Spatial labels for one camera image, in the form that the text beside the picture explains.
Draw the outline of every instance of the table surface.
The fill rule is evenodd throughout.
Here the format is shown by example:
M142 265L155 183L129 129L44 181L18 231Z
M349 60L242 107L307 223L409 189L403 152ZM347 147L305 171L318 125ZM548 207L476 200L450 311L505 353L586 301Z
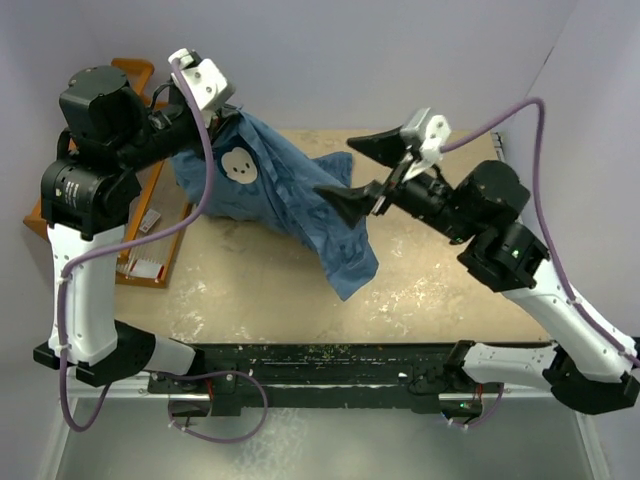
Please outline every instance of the table surface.
M364 130L284 131L315 158L348 150ZM490 136L447 154L457 184L480 161L495 159ZM353 185L384 179L387 169L355 155ZM292 237L250 222L201 217L187 228L167 289L118 285L116 318L186 342L356 343L536 341L546 332L492 293L426 225L392 207L369 217L376 277L342 302L320 261Z

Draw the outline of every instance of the purple cable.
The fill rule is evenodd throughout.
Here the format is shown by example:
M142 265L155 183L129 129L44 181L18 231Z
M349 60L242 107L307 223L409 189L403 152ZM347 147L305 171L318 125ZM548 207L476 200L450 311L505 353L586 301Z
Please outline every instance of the purple cable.
M519 103L516 103L511 108L509 108L506 112L498 115L493 120L490 120L477 130L471 132L469 135L452 142L448 145L445 145L440 149L441 153L451 152L456 150L469 142L472 142L476 138L484 135L489 132L492 128L495 128L502 122L504 122L507 118L515 115L523 108L528 105L536 105L538 107L538 125L536 127L536 140L533 149L533 203L536 210L536 216L538 217L538 223L540 224L540 230L542 231L542 236L549 248L549 253L551 254L551 260L553 266L556 270L556 274L558 275L558 279L560 280L560 284L564 289L565 294L570 302L572 302L576 311L580 314L580 316L584 319L587 324L593 328L596 332L602 336L606 341L608 341L611 345L613 345L616 350L618 350L625 358L630 360L636 367L640 367L640 360L630 353L626 353L626 349L622 343L620 343L613 335L611 335L602 325L600 325L589 312L580 304L576 302L576 294L571 287L571 283L569 282L569 278L562 266L562 262L560 261L560 256L558 255L558 251L556 250L555 244L551 238L551 233L549 232L549 227L547 226L547 222L544 218L544 214L542 212L542 203L540 199L540 156L542 152L542 133L544 131L544 121L545 121L545 104L541 98L532 97L527 98Z
M164 375L165 377L170 378L172 380L186 380L186 381L206 380L208 378L226 377L227 375L238 375L238 376L240 376L242 378L246 378L251 383L253 383L256 386L256 388L258 389L258 391L260 392L260 396L262 396L262 404L264 405L264 408L262 409L262 416L260 417L260 421L254 427L254 429L251 430L250 432L245 433L244 435L241 435L239 437L234 437L234 438L210 437L208 435L203 435L202 433L195 432L195 431L193 431L193 430L191 430L191 429L189 429L189 428L187 428L187 427L185 427L183 425L180 425L178 422L176 422L175 418L171 414L171 409L167 408L167 412L169 414L169 422L171 423L171 426L183 431L184 433L187 433L187 434L191 435L192 437L196 437L196 438L199 438L200 440L205 440L205 441L211 442L211 443L222 443L222 444L227 444L227 445L228 444L232 444L232 443L240 443L240 442L244 442L245 440L250 439L256 433L258 433L258 431L264 425L265 420L267 419L267 413L269 411L269 405L268 405L268 401L267 401L267 393L264 391L264 388L262 388L262 385L260 385L260 383L255 378L253 378L251 375L247 375L244 372L238 372L238 371L235 371L235 370L227 370L227 371L220 371L220 372L204 373L202 375L189 375L189 376L173 375L171 373L160 372L160 375Z
M496 410L498 410L498 406L500 405L500 402L502 401L502 396L504 395L504 384L500 385L500 390L498 390L498 396L496 397L496 401L493 402L493 405L491 405L491 408L489 409L489 411L487 413L485 413L484 415L482 415L478 420L476 420L473 423L460 423L460 422L451 422L451 425L455 425L457 427L460 428L476 428L479 427L480 425L482 425L484 422L486 422L487 420L489 420L489 418L491 418L493 416L493 414L496 413Z
M109 247L97 248L95 250L91 250L90 252L85 253L84 255L80 255L79 257L73 258L69 260L62 268L60 272L60 279L62 282L58 287L58 297L57 297L57 324L58 324L58 341L60 345L68 345L68 334L67 334L67 326L65 322L66 318L66 299L67 299L67 281L71 278L71 272L75 267L80 265L81 263L87 262L89 260L93 260L98 257L102 257L104 255L110 255L112 253L119 252L120 250L125 250L129 248L134 248L139 245L144 245L146 243L154 242L156 240L160 240L161 238L165 238L169 235L173 235L186 228L188 225L194 222L196 218L200 216L200 214L204 211L204 208L211 197L211 193L213 191L213 176L214 176L214 161L213 161L213 151L211 149L211 143L209 140L209 133L207 132L207 127L204 124L202 119L202 114L200 113L200 109L198 108L198 104L193 97L193 93L189 89L189 85L185 81L182 72L180 70L180 60L174 59L171 62L171 70L173 71L176 80L180 86L180 90L184 95L191 112L193 113L195 123L198 129L198 133L200 135L200 140L202 141L202 145L204 146L204 156L205 156L205 165L206 165L206 178L205 178L205 186L204 192L202 193L202 198L200 199L200 203L196 207L196 209L189 215L187 218L177 223L176 225L162 230L160 232L156 232L152 235L149 235L144 238L139 238L136 240L132 240L130 242L121 243L118 245L111 245ZM98 404L96 405L96 409L93 411L89 420L84 425L79 425L73 419L73 415L71 414L71 409L69 408L69 398L67 396L67 367L68 367L68 352L66 348L62 348L60 351L60 406L62 408L62 416L65 419L65 422L69 427L76 432L84 432L88 430L91 425L95 422L98 414L100 413L100 409L102 408L102 404L107 396L107 392L109 391L109 387L111 384L106 385L100 394L100 398L98 399ZM255 384L258 384L253 378L251 381ZM263 398L265 399L265 410L267 408L266 396L263 393Z

